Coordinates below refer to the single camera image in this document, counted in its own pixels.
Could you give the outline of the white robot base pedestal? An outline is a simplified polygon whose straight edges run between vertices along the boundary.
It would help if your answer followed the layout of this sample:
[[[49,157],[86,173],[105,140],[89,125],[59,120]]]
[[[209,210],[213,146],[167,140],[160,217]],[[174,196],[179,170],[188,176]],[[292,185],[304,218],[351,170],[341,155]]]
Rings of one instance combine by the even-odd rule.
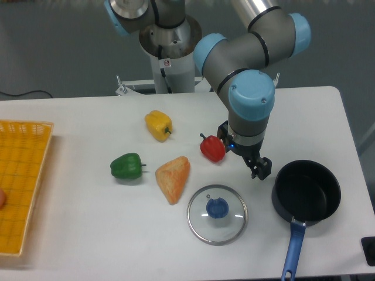
[[[139,32],[139,43],[149,56],[157,94],[195,91],[193,52],[202,38],[202,29],[185,8],[152,11],[133,20],[115,18],[115,27],[122,33]]]

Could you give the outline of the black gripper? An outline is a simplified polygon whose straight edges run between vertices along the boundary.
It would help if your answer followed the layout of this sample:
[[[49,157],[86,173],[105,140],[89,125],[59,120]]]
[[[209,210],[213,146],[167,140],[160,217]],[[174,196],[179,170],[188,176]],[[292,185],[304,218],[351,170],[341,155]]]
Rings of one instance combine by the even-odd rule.
[[[263,141],[260,141],[255,145],[244,146],[232,140],[226,140],[227,151],[232,151],[243,157],[245,164],[251,170],[252,179],[258,177],[260,180],[264,180],[271,174],[272,161],[266,157],[260,158],[262,144]]]

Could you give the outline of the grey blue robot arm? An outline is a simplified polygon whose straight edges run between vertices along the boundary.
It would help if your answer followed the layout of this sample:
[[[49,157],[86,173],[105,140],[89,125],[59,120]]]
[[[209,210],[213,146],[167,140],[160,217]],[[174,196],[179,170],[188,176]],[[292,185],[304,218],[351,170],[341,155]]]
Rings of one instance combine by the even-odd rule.
[[[184,1],[105,1],[116,31],[139,34],[149,56],[155,91],[192,92],[201,75],[228,110],[217,136],[241,156],[252,177],[265,179],[272,163],[260,155],[275,83],[263,70],[308,48],[311,28],[305,17],[285,13],[276,1],[233,1],[246,33],[228,40],[219,33],[203,36]]]

